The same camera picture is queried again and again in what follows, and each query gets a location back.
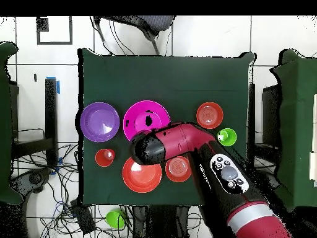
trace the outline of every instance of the green cloth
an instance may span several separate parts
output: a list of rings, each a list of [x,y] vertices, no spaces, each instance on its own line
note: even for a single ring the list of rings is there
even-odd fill
[[[235,149],[246,155],[248,72],[254,54],[241,58],[194,58],[161,56],[98,56],[83,49],[84,106],[106,102],[117,110],[120,129],[105,143],[84,138],[85,205],[201,205],[202,200],[190,177],[172,182],[162,164],[160,184],[149,193],[131,191],[123,182],[122,168],[129,155],[122,121],[127,109],[140,100],[154,100],[168,111],[172,122],[196,122],[196,110],[204,102],[216,102],[224,111],[218,127],[237,132]],[[109,167],[99,167],[95,154],[110,148],[116,157]]]
[[[293,50],[284,51],[281,65],[273,69],[283,97],[279,110],[282,158],[277,173],[283,186],[276,193],[288,209],[317,206],[317,188],[309,179],[317,59],[297,54]]]
[[[10,205],[18,205],[23,199],[19,193],[13,191],[9,186],[11,177],[11,143],[12,143],[12,122],[11,122],[11,98],[9,78],[7,73],[7,60],[17,52],[13,43],[0,42],[0,201]]]

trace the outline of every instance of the green cup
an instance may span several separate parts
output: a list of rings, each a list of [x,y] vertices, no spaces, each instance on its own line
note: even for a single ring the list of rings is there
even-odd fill
[[[218,132],[217,139],[224,146],[232,146],[237,140],[237,134],[233,129],[226,128]]]
[[[106,214],[106,222],[113,228],[124,227],[126,215],[120,209],[115,209]]]

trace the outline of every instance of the blue tape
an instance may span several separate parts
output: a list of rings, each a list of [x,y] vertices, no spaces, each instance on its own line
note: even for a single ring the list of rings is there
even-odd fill
[[[63,164],[63,157],[60,157],[59,159],[58,159],[58,164],[59,165],[62,165]],[[59,171],[60,170],[60,167],[55,167],[55,171]],[[50,175],[55,175],[56,174],[56,172],[51,172],[50,173]]]
[[[56,82],[56,92],[57,92],[57,94],[61,93],[61,91],[59,89],[59,81]]]
[[[46,79],[55,79],[56,80],[56,77],[46,77]],[[56,92],[57,92],[57,94],[61,93],[61,89],[59,87],[59,81],[56,81]]]

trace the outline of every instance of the plastic dishware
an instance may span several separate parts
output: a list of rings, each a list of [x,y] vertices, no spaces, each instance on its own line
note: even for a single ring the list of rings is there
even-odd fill
[[[139,165],[130,157],[122,169],[123,181],[137,193],[151,192],[159,185],[162,178],[160,164]]]
[[[106,214],[106,222],[113,228],[124,227],[126,215],[120,209],[115,209]]]
[[[196,113],[198,124],[206,129],[218,127],[223,118],[224,113],[221,106],[214,102],[205,102],[201,104]]]
[[[96,143],[108,141],[118,132],[120,119],[111,105],[95,102],[86,106],[80,116],[80,128],[84,136]]]
[[[130,141],[139,131],[161,128],[169,123],[170,116],[162,105],[151,100],[143,100],[127,110],[123,118],[123,131]]]
[[[100,149],[95,155],[96,163],[101,167],[108,167],[115,158],[115,152],[112,149]]]
[[[233,129],[226,128],[218,132],[217,139],[224,146],[232,146],[237,140],[237,134]]]
[[[191,176],[189,161],[183,156],[178,156],[167,161],[165,165],[167,177],[173,182],[184,182]]]

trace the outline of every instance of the purple bowl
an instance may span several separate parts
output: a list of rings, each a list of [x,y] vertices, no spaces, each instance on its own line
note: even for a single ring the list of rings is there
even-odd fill
[[[84,136],[96,143],[113,138],[118,132],[120,119],[111,105],[95,102],[86,106],[80,116],[80,128]]]

